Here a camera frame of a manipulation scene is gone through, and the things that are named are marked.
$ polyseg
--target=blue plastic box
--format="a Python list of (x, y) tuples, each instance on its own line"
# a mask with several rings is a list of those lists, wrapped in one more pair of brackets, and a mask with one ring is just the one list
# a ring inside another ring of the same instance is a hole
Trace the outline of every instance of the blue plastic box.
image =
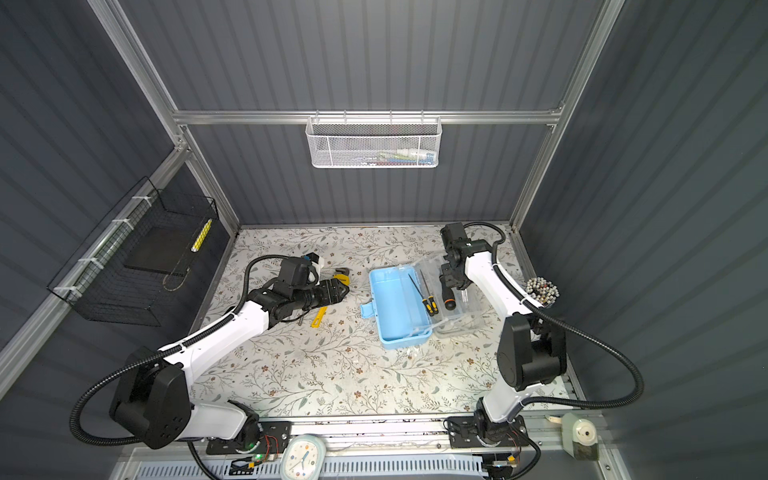
[(432, 335), (432, 323), (422, 299), (409, 276), (421, 287), (410, 265), (372, 270), (371, 302), (360, 306), (363, 318), (376, 316), (379, 339), (385, 349), (401, 349), (425, 343)]

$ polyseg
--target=screwdriver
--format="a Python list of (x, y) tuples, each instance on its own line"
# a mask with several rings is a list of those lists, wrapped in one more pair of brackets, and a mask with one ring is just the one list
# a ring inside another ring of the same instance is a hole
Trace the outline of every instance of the screwdriver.
[(456, 299), (453, 298), (453, 290), (448, 285), (445, 285), (445, 275), (440, 276), (440, 286), (442, 286), (442, 302), (445, 308), (453, 310), (456, 308)]
[(419, 296), (422, 298), (422, 303), (424, 303), (424, 306), (427, 308), (427, 313), (429, 314), (429, 316), (435, 316), (435, 313), (432, 311), (432, 305), (429, 305), (429, 300), (424, 298), (424, 296), (422, 295), (422, 291), (419, 290), (419, 286), (416, 285), (416, 281), (410, 275), (408, 275), (408, 278), (411, 279), (411, 282), (413, 283), (413, 287), (416, 288), (417, 292), (419, 292)]
[(422, 274), (422, 281), (424, 282), (424, 287), (427, 289), (427, 300), (429, 300), (429, 304), (432, 305), (432, 310), (435, 311), (435, 315), (439, 313), (439, 310), (437, 310), (437, 302), (435, 301), (435, 297), (432, 296), (432, 292), (429, 291), (429, 285), (427, 285), (427, 279), (424, 278), (424, 270), (419, 269), (419, 273)]

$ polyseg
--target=aluminum rail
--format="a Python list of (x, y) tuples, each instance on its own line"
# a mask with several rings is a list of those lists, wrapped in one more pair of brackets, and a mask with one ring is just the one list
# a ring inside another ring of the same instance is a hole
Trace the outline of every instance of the aluminum rail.
[(316, 117), (323, 123), (435, 122), (443, 124), (544, 124), (560, 121), (559, 111), (205, 111), (173, 113), (182, 125), (262, 124), (303, 125)]

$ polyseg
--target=white wire basket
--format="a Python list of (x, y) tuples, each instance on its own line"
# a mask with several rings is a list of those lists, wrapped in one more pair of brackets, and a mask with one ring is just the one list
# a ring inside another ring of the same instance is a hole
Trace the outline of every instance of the white wire basket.
[(440, 119), (413, 123), (306, 122), (312, 165), (318, 168), (434, 168)]

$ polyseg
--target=clock face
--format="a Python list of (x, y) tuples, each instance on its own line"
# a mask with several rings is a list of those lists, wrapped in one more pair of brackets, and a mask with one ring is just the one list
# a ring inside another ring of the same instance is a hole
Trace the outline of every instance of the clock face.
[(285, 453), (284, 473), (289, 478), (310, 478), (322, 464), (320, 451), (313, 442), (292, 442)]

